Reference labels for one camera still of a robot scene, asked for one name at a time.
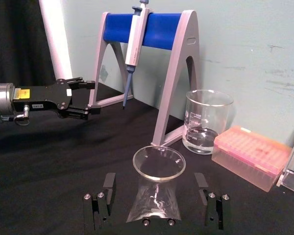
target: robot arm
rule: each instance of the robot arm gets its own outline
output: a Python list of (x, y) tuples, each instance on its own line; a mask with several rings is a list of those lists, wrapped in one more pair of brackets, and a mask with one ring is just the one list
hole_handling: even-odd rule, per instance
[(87, 120), (89, 114), (99, 114), (100, 107), (77, 107), (72, 103), (72, 90), (94, 89), (95, 82), (84, 82), (81, 77), (69, 80), (58, 79), (50, 86), (16, 88), (12, 83), (0, 83), (0, 122), (29, 119), (29, 112), (52, 110), (60, 118)]

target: dark curtain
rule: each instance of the dark curtain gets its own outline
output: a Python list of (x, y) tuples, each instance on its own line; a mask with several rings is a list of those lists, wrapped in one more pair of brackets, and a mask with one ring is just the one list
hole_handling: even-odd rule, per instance
[(0, 0), (0, 83), (55, 81), (38, 0)]

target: light blue wall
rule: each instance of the light blue wall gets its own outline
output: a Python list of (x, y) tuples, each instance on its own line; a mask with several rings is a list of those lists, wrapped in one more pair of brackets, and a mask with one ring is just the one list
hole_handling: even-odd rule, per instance
[[(92, 79), (98, 27), (104, 11), (131, 13), (138, 0), (62, 0), (73, 76)], [(204, 88), (228, 93), (233, 124), (292, 145), (294, 138), (294, 0), (151, 0), (155, 12), (197, 11)], [(135, 98), (158, 107), (170, 51), (143, 48), (134, 73)], [(101, 81), (122, 91), (109, 48)], [(172, 114), (183, 118), (186, 69)]]

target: black fabric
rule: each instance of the black fabric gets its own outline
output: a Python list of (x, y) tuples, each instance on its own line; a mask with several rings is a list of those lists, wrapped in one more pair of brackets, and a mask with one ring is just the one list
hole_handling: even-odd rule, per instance
[(0, 83), (55, 80), (38, 0), (0, 0)]
[[(118, 94), (101, 84), (99, 91)], [(39, 112), (29, 126), (0, 125), (0, 235), (82, 235), (82, 197), (99, 192), (108, 172), (117, 177), (112, 224), (124, 223), (138, 185), (132, 158), (150, 144), (157, 114), (129, 100), (125, 110), (104, 107), (88, 121)], [(180, 124), (169, 118), (171, 129)], [(194, 176), (201, 172), (211, 191), (230, 196), (234, 235), (294, 235), (294, 192), (274, 186), (266, 193), (181, 141), (171, 147), (186, 159), (176, 191), (182, 220), (204, 224)]]

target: yellow label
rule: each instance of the yellow label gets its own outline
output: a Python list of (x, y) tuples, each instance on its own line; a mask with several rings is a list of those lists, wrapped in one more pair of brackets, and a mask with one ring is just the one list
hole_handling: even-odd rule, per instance
[(15, 99), (29, 99), (29, 98), (30, 98), (30, 89), (16, 91)]

